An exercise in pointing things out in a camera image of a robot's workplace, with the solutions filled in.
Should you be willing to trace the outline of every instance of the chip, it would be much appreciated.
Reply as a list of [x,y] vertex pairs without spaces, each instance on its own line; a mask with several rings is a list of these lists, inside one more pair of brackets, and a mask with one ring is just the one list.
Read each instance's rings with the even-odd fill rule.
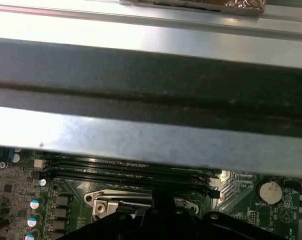
[[65,218],[67,210],[63,208],[50,208],[50,213],[53,213],[56,218]]
[[40,179],[40,172],[34,171],[32,173],[32,180],[39,180]]
[[66,222],[65,221],[54,220],[53,221],[53,229],[59,229],[59,230],[66,229]]
[[26,210],[19,210],[19,211],[17,212],[17,217],[18,217],[18,218],[25,218],[26,215],[27,215],[27,211],[26,211]]
[[4,185],[3,191],[6,192],[6,193],[11,193],[12,192],[12,185],[9,185],[9,184]]

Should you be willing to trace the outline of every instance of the electrolytic capacitor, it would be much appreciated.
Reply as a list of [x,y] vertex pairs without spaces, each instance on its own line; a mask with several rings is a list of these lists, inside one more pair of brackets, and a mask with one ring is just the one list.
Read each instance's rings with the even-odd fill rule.
[[10,225],[10,220],[9,219],[4,219],[0,221],[0,230],[4,229],[5,227]]
[[27,220],[27,225],[30,228],[34,228],[38,223],[42,221],[42,219],[43,219],[42,215],[40,213],[36,213]]
[[45,199],[42,196],[39,196],[30,202],[30,207],[32,209],[37,209],[41,207],[44,203],[45,203]]
[[40,237],[41,237],[40,231],[38,229],[34,229],[25,236],[24,240],[39,240]]

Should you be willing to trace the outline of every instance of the metal sheet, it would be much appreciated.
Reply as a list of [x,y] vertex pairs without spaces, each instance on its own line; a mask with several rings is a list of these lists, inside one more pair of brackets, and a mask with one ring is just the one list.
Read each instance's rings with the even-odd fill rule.
[[302,41],[297,39],[12,12],[0,12],[0,38],[302,68]]
[[0,146],[302,177],[302,138],[1,107]]

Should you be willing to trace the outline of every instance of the capacitor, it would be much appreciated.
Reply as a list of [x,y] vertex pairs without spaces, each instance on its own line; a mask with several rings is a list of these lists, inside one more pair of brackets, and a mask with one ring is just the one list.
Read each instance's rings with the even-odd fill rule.
[[19,155],[18,153],[15,153],[15,154],[12,156],[11,161],[12,161],[13,163],[19,162],[19,161],[20,161],[20,155]]
[[42,215],[40,213],[36,213],[27,220],[27,225],[30,228],[34,228],[38,223],[42,221],[42,219],[43,219]]
[[47,181],[46,181],[45,179],[39,180],[39,185],[40,185],[41,187],[44,187],[46,184],[47,184]]
[[40,237],[41,237],[40,231],[38,229],[34,229],[25,236],[24,240],[39,240]]
[[280,202],[282,194],[281,186],[275,181],[266,182],[259,189],[261,199],[270,205]]
[[4,229],[5,227],[10,225],[10,220],[9,219],[4,219],[0,221],[0,230]]
[[39,196],[30,202],[30,207],[32,209],[37,209],[41,207],[44,203],[45,203],[45,199],[42,196]]

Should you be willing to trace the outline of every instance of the screw hole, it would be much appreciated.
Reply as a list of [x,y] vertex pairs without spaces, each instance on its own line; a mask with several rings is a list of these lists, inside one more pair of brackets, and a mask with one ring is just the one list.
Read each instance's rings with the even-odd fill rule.
[[92,201],[92,197],[91,197],[91,196],[86,196],[85,200],[86,200],[87,202],[91,202],[91,201]]

